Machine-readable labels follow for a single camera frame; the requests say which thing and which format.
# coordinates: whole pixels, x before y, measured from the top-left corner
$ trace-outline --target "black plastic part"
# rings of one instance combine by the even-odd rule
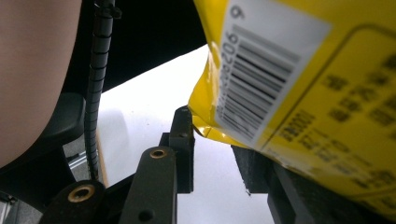
[[[97,125],[100,97],[105,81],[108,50],[110,48],[110,37],[113,29],[113,14],[120,16],[120,10],[118,8],[115,9],[114,4],[114,0],[97,0],[94,3],[95,17],[92,31],[91,71],[87,92],[88,106],[85,113],[86,121],[84,122],[87,162],[90,177],[94,180],[99,178],[95,129]]]
[[[57,195],[39,223],[101,223],[106,218],[106,211],[101,209],[104,197],[105,187],[100,182],[79,181]]]
[[[176,157],[169,147],[153,147],[140,159],[121,224],[176,223]]]
[[[94,53],[98,52],[108,52],[110,50],[111,37],[99,37],[93,36],[92,40],[92,51]]]
[[[107,210],[106,224],[119,223],[133,181],[134,175],[130,175],[106,189],[106,195],[102,203],[103,209]]]
[[[108,52],[106,53],[92,53],[91,68],[104,68],[107,66]]]
[[[169,147],[169,134],[170,133],[163,133],[163,135],[161,135],[159,147]]]
[[[255,151],[241,147],[233,147],[233,151],[247,189],[268,192],[268,205],[276,224],[390,223]],[[263,183],[263,188],[254,184],[255,178]]]
[[[272,166],[264,156],[254,150],[232,146],[239,172],[249,193],[268,193],[269,183],[264,174]]]
[[[106,75],[106,68],[97,68],[97,69],[90,69],[90,78],[89,80],[102,80],[105,78]]]
[[[177,193],[193,191],[194,143],[192,115],[182,106],[175,112],[169,133],[169,147],[177,154]]]
[[[15,165],[0,174],[0,190],[44,212],[60,190],[76,180],[62,147]]]
[[[0,174],[31,161],[82,136],[85,100],[76,93],[61,93],[52,116],[35,143],[15,161],[0,169]]]

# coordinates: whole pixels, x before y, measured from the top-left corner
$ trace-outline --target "mechanical part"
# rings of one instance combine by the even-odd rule
[[[185,105],[176,110],[171,132],[164,133],[160,142],[177,154],[177,193],[193,191],[194,142],[192,114]]]
[[[105,187],[94,180],[82,180],[63,189],[50,204],[40,223],[103,223]]]
[[[92,36],[92,56],[84,120],[85,150],[91,179],[97,180],[98,155],[96,147],[96,125],[99,103],[105,81],[107,57],[110,49],[113,18],[120,19],[121,12],[115,0],[95,0],[95,19]]]
[[[276,224],[390,223],[254,150],[232,148],[247,190],[268,193],[268,205]]]
[[[85,151],[76,154],[75,156],[73,156],[73,160],[69,162],[70,170],[75,169],[85,161],[87,161],[87,155]]]
[[[120,223],[176,223],[176,204],[175,152],[169,147],[146,150],[134,175]]]

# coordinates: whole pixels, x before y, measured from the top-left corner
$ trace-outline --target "gray surface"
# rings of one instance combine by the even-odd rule
[[[64,154],[66,157],[78,154],[84,151],[84,137],[81,136],[78,140],[64,146]],[[84,162],[79,167],[72,170],[73,175],[77,181],[88,179],[88,167]],[[10,212],[4,224],[36,224],[41,218],[41,213],[35,210],[30,205],[18,201],[12,205]]]
[[[0,202],[0,223],[4,221],[8,214],[9,203]]]

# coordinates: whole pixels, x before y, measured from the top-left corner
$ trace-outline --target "bolt hole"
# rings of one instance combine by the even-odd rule
[[[79,190],[79,191],[77,191],[77,192],[75,193],[74,197],[75,197],[76,199],[79,199],[79,198],[82,198],[82,197],[87,196],[89,192],[90,192],[90,191],[87,190],[87,189],[81,189],[81,190]]]
[[[95,187],[93,185],[82,185],[73,189],[67,199],[71,203],[80,203],[84,202],[91,198],[91,196],[95,192]]]
[[[154,218],[154,211],[152,210],[144,210],[139,213],[139,220],[142,222],[150,221]]]
[[[159,159],[166,156],[166,152],[162,149],[157,149],[150,152],[151,158]]]

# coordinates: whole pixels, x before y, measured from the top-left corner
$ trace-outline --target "barcode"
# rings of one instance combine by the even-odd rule
[[[253,140],[300,57],[234,25],[239,36],[220,119],[247,140]]]

